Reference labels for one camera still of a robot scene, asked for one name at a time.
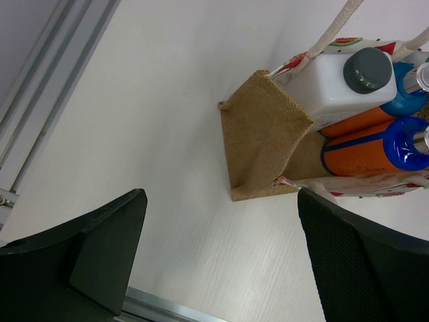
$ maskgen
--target black cap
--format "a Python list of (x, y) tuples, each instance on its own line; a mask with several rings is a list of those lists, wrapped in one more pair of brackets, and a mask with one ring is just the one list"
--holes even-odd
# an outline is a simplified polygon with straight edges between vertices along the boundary
[(392, 75), (389, 58), (377, 48), (364, 48), (344, 64), (344, 80), (356, 93), (369, 94), (384, 87)]

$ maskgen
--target silver cap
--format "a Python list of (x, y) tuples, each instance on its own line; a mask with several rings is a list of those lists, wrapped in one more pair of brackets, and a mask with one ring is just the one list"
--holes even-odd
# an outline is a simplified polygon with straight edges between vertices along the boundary
[(429, 126), (414, 134), (414, 147), (420, 153), (429, 154)]

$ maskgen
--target white bottle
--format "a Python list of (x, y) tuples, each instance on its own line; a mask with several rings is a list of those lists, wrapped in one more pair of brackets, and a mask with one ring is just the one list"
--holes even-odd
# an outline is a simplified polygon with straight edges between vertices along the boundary
[(393, 100), (390, 55), (376, 48), (354, 54), (321, 54), (287, 85), (286, 92), (313, 118), (311, 131)]

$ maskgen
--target white table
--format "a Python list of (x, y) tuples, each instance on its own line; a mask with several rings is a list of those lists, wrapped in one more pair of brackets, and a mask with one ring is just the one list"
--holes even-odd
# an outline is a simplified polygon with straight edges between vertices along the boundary
[[(130, 286), (228, 321), (324, 321), (296, 195), (230, 200), (217, 102), (308, 49), (343, 3), (122, 0), (0, 239), (144, 188)], [(367, 0), (340, 36), (410, 39), (428, 9)], [(339, 204), (429, 239), (426, 191)]]

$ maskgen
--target bag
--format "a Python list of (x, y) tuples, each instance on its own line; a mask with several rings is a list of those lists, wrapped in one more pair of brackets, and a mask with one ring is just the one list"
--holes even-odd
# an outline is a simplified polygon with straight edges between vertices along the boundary
[[(429, 28), (409, 42), (362, 38), (331, 42), (362, 2), (348, 0), (309, 51), (273, 72), (256, 71), (227, 101), (219, 103), (233, 201), (294, 193), (303, 186), (326, 189), (336, 197), (386, 197), (429, 186), (429, 171), (331, 176), (320, 161), (325, 138), (318, 132), (308, 134), (314, 121), (278, 85), (287, 83), (322, 51), (344, 53), (376, 47), (391, 54), (394, 62), (406, 58), (404, 61), (420, 64), (428, 59), (429, 52), (416, 50), (429, 40)], [(429, 116), (429, 106), (424, 110), (421, 114)]]

